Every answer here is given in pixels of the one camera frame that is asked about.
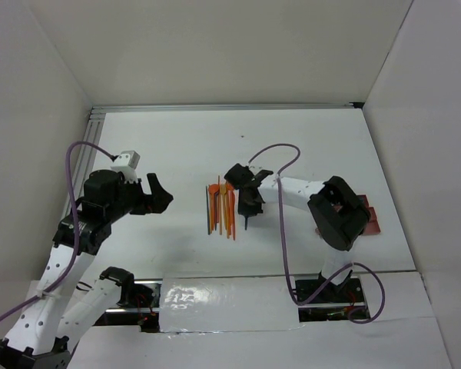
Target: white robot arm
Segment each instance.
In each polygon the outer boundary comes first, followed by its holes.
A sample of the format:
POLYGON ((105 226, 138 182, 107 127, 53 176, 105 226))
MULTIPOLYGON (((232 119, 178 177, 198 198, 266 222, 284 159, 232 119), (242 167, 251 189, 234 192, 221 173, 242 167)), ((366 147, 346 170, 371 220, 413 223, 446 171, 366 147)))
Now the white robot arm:
POLYGON ((73 267, 53 291, 48 286, 63 275, 74 250, 74 218, 62 219, 53 238, 48 265, 37 286, 36 301, 23 310, 14 327, 0 340, 0 365, 7 369, 64 368, 82 335, 109 308, 129 306, 136 287, 134 275, 120 268, 103 271, 94 287, 67 313, 77 283, 111 234, 111 225, 126 214, 160 214, 173 197, 147 174, 151 194, 141 188, 135 169, 135 151, 112 157, 111 170, 94 171, 84 183, 84 196, 76 205, 79 247, 73 267))
MULTIPOLYGON (((263 203, 278 202, 277 177, 262 170, 254 174, 249 167, 235 165, 225 175, 239 190, 237 212, 244 217, 258 215, 263 203)), ((310 211, 324 240, 330 246, 321 270, 328 279, 352 262, 353 242, 362 234, 370 220, 370 213, 348 184, 340 177, 329 181, 302 181, 280 177, 282 200, 285 205, 310 211), (336 211, 334 206, 341 206, 336 211)), ((349 278, 351 269, 339 273, 331 283, 341 286, 349 278)))

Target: purple cable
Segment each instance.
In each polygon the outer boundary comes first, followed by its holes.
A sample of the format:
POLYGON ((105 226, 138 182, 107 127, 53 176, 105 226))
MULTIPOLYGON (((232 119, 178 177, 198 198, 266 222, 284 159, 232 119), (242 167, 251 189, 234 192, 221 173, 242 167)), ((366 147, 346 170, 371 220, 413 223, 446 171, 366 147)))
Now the purple cable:
MULTIPOLYGON (((72 179, 71 179, 71 165, 70 165, 71 152, 73 151, 73 149, 75 147, 77 147, 79 145, 91 146, 92 148, 95 148, 96 150, 102 152, 104 155, 108 156, 111 160, 113 160, 115 158, 115 156, 111 155, 110 153, 108 153, 103 148, 100 148, 99 146, 92 144, 91 142, 77 141, 77 142, 74 142, 73 144, 71 144, 70 147, 68 148, 67 154, 65 156, 65 175, 66 175, 66 178, 67 178, 67 190, 68 190, 68 197, 70 199, 71 214, 72 214, 73 221, 74 221, 74 236, 75 236, 75 238, 74 238, 74 248, 73 248, 73 252, 71 253, 70 262, 68 263, 66 269, 60 275, 60 277, 58 277, 58 279, 56 281, 54 281, 53 283, 51 283, 49 286, 47 286, 45 288, 45 292, 53 291, 54 289, 56 289, 56 287, 59 286, 59 284, 61 282, 63 282, 63 280, 66 278, 66 276, 68 275, 68 273, 70 272, 70 270, 74 266, 75 259, 76 259, 77 254, 78 254, 78 249, 80 247, 80 229, 79 229, 79 226, 78 226, 78 212, 77 212, 77 205, 75 204, 74 185, 73 185, 72 179)), ((4 314, 0 315, 0 322, 3 321, 4 319, 6 319, 7 317, 11 316, 15 312, 21 310, 22 308, 25 308, 26 306, 38 301, 39 299, 40 298, 38 296, 33 296, 32 298, 29 298, 28 300, 22 302, 21 304, 17 305, 16 307, 10 309, 9 311, 7 311, 4 314)))
POLYGON ((374 316, 372 316, 369 319, 366 319, 364 321, 358 321, 352 319, 352 314, 355 313, 356 311, 362 310, 363 307, 356 307, 349 311, 347 314, 348 320, 357 323, 357 324, 367 324, 370 323, 371 321, 375 321, 383 312, 384 305, 386 303, 386 292, 384 291, 384 286, 377 274, 369 269, 367 266, 361 263, 349 263, 347 265, 344 265, 341 267, 339 270, 335 271, 328 279, 325 280, 321 284, 321 286, 318 287, 318 289, 313 292, 311 296, 309 296, 306 300, 304 301, 298 301, 297 297, 295 296, 294 290, 292 288, 292 282, 290 282, 290 271, 289 271, 289 261, 288 261, 288 256, 287 256, 287 241, 285 237, 285 218, 284 218, 284 196, 282 193, 282 182, 280 180, 280 174, 282 171, 285 169, 289 168, 293 163, 297 161, 297 159, 300 157, 300 149, 296 145, 292 144, 274 144, 267 146, 266 148, 260 150, 258 153, 256 153, 250 160, 249 163, 251 163, 255 158, 257 158, 259 155, 263 154, 265 151, 270 150, 271 148, 277 148, 277 147, 288 147, 288 148, 294 148, 297 151, 297 155, 294 159, 291 161, 287 162, 282 168, 280 168, 277 172, 277 187, 278 187, 278 212, 279 212, 279 222, 280 222, 280 238, 282 241, 282 257, 284 259, 284 272, 285 272, 285 280, 287 282, 287 289, 289 291, 289 295, 292 298, 292 301, 297 305, 297 306, 304 306, 309 304, 312 300, 314 300, 318 294, 321 293, 321 291, 341 272, 345 271, 346 269, 350 269, 354 265, 359 266, 366 271, 368 271, 377 281, 379 284, 380 290, 381 290, 381 305, 379 310, 375 313, 374 316))

